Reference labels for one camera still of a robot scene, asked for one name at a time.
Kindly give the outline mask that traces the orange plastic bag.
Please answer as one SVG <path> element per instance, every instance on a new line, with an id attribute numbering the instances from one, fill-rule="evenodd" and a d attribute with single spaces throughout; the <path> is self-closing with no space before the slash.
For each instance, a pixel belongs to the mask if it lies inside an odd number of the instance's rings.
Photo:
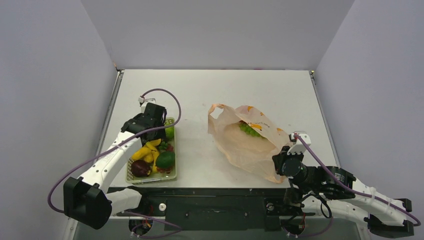
<path id="1" fill-rule="evenodd" d="M 262 137 L 247 135 L 239 121 L 253 127 Z M 284 146 L 292 146 L 289 135 L 259 109 L 213 104 L 208 110 L 208 133 L 230 164 L 270 182 L 281 184 L 287 177 L 276 174 L 272 157 Z"/>

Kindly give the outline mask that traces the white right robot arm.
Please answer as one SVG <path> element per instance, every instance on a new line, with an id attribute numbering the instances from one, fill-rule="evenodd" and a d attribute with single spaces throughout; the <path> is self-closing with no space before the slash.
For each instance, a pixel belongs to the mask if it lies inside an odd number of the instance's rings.
<path id="1" fill-rule="evenodd" d="M 323 163 L 306 166 L 303 164 L 306 150 L 301 147 L 300 151 L 293 151 L 284 146 L 272 157 L 276 173 L 287 177 L 290 184 L 282 199 L 287 213 L 318 210 L 325 218 L 345 217 L 380 237 L 396 239 L 414 235 L 415 224 L 408 220 L 411 200 L 386 197 L 337 166 Z"/>

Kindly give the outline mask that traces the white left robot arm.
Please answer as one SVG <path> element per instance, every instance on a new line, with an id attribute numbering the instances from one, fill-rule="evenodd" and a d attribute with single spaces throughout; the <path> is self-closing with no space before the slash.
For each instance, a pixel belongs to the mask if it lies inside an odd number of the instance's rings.
<path id="1" fill-rule="evenodd" d="M 95 230 L 102 228 L 110 216 L 126 210 L 143 215 L 149 201 L 137 190 L 125 188 L 109 193 L 109 187 L 127 163 L 124 154 L 136 142 L 142 144 L 165 137 L 165 107 L 148 102 L 143 112 L 121 127 L 108 150 L 78 178 L 69 177 L 63 184 L 64 214 Z"/>

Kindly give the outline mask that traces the green fake lime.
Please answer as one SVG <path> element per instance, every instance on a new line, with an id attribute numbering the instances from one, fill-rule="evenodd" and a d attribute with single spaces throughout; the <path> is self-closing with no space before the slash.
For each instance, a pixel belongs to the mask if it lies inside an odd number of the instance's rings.
<path id="1" fill-rule="evenodd" d="M 165 128 L 165 136 L 167 140 L 172 140 L 175 137 L 175 127 L 170 126 Z"/>

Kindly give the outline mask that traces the small green fake grapes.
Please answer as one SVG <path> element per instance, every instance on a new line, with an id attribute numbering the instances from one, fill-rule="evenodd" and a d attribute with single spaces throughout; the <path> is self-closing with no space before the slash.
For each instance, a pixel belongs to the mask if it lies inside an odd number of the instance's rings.
<path id="1" fill-rule="evenodd" d="M 166 142 L 166 141 L 162 141 L 158 146 L 157 146 L 157 148 L 160 150 L 160 151 L 166 151 L 167 149 L 168 149 L 168 147 L 169 147 L 169 144 L 168 144 L 168 142 Z"/>

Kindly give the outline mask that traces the yellow fake bananas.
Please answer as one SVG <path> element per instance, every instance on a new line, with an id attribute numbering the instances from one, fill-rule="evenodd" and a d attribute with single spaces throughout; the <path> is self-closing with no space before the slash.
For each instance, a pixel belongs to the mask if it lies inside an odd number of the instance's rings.
<path id="1" fill-rule="evenodd" d="M 155 162 L 157 157 L 160 155 L 158 146 L 152 146 L 149 142 L 147 142 L 142 148 L 136 151 L 130 158 L 132 163 L 137 160 L 144 160 L 151 167 L 151 174 L 157 173 L 154 170 Z"/>

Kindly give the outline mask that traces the dark red fake fruit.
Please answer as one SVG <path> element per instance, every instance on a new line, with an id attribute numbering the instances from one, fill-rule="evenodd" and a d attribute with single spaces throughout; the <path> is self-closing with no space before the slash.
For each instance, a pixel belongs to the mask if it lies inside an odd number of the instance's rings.
<path id="1" fill-rule="evenodd" d="M 136 160 L 130 166 L 132 175 L 136 178 L 149 177 L 152 169 L 151 165 L 144 160 Z"/>

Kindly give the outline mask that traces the green plastic basket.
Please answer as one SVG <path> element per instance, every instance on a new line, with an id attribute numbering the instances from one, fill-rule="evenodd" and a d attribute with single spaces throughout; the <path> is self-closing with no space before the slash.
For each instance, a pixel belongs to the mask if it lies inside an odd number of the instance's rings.
<path id="1" fill-rule="evenodd" d="M 150 176 L 147 176 L 147 177 L 135 177 L 131 173 L 131 164 L 132 164 L 133 161 L 130 160 L 130 158 L 131 158 L 130 157 L 127 161 L 127 164 L 126 164 L 125 181 L 127 183 L 133 184 L 133 185 L 141 185 L 141 184 L 147 184 L 147 183 L 155 183 L 155 182 L 163 182 L 163 181 L 173 180 L 177 177 L 177 155 L 176 155 L 175 135 L 174 135 L 174 138 L 172 140 L 167 140 L 167 138 L 165 137 L 165 139 L 162 139 L 161 141 L 168 142 L 168 149 L 166 151 L 175 153 L 175 166 L 174 166 L 173 170 L 170 173 L 156 172 L 156 173 L 153 173 L 153 174 L 151 174 Z"/>

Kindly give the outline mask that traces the aluminium table frame rail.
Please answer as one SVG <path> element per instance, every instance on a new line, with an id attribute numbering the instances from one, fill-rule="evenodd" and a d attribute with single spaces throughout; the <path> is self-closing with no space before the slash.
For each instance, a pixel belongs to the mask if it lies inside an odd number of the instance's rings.
<path id="1" fill-rule="evenodd" d="M 103 122 L 103 125 L 102 125 L 102 128 L 101 128 L 99 142 L 97 144 L 97 148 L 96 148 L 96 151 L 95 151 L 96 156 L 99 155 L 101 153 L 102 149 L 103 149 L 103 145 L 104 145 L 106 134 L 107 134 L 107 131 L 108 131 L 108 127 L 109 127 L 109 124 L 110 124 L 111 116 L 113 114 L 116 99 L 117 99 L 117 96 L 118 96 L 118 93 L 119 93 L 120 86 L 122 84 L 122 79 L 123 79 L 124 74 L 125 74 L 124 69 L 120 69 L 117 72 L 115 84 L 114 84 L 114 87 L 112 89 L 112 94 L 111 94 L 110 101 L 109 101 L 109 104 L 108 104 L 108 107 L 107 107 L 104 122 Z"/>

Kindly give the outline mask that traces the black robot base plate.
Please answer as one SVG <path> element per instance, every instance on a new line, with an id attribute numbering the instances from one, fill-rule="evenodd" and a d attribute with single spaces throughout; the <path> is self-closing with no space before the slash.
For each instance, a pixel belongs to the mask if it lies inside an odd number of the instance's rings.
<path id="1" fill-rule="evenodd" d="M 289 205 L 286 188 L 176 188 L 140 187 L 135 209 L 119 216 L 163 217 L 184 231 L 279 231 L 303 221 L 299 205 Z"/>

